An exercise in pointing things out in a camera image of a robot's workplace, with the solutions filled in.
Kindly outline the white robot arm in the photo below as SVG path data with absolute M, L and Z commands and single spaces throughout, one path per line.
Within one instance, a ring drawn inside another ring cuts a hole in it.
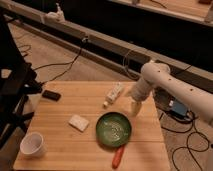
M 167 64 L 148 62 L 142 66 L 141 77 L 131 88 L 130 96 L 141 103 L 155 87 L 167 91 L 213 127 L 213 94 L 171 76 Z

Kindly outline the white ribbed gripper body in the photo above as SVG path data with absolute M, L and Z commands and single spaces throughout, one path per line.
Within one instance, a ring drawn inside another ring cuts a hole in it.
M 152 85 L 141 77 L 127 92 L 127 96 L 136 102 L 142 102 L 149 97 L 152 89 Z

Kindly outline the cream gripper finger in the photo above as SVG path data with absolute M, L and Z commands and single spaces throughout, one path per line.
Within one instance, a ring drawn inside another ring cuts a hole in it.
M 136 116 L 140 112 L 141 106 L 142 106 L 141 102 L 132 101 L 131 102 L 131 115 Z

